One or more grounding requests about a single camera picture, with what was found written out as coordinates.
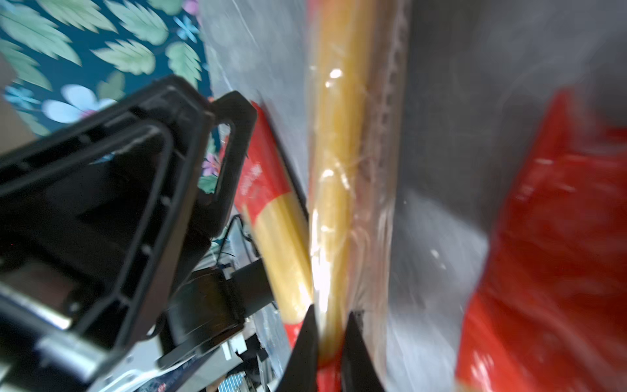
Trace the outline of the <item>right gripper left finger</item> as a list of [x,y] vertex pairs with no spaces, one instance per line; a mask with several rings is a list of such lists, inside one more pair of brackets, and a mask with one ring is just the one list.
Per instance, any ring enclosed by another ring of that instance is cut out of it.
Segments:
[[305,315],[297,342],[276,392],[316,392],[318,369],[318,325],[315,307]]

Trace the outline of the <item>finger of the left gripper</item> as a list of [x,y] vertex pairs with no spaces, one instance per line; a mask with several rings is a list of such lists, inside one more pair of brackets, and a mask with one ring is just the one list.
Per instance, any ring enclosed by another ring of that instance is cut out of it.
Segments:
[[195,227],[206,238],[218,237],[227,225],[257,119],[254,106],[238,91],[222,96],[211,106],[216,124],[230,127],[230,138],[214,191],[209,194],[200,189],[195,204]]

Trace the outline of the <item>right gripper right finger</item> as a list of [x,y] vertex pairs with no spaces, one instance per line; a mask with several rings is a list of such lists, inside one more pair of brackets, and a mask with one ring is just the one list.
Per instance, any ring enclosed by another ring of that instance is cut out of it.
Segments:
[[341,388],[344,392],[384,392],[359,328],[358,317],[349,314],[341,360]]

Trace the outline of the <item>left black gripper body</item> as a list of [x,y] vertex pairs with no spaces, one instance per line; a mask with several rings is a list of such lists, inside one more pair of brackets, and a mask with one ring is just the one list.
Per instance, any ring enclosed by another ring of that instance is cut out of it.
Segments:
[[94,382],[209,248],[216,108],[169,76],[1,158],[1,379]]

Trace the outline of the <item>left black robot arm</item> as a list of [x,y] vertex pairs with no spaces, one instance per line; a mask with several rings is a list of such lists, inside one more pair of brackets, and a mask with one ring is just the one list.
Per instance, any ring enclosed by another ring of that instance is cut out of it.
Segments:
[[155,339],[158,369],[248,312],[198,266],[230,218],[257,113],[171,75],[1,157],[4,391],[85,391]]

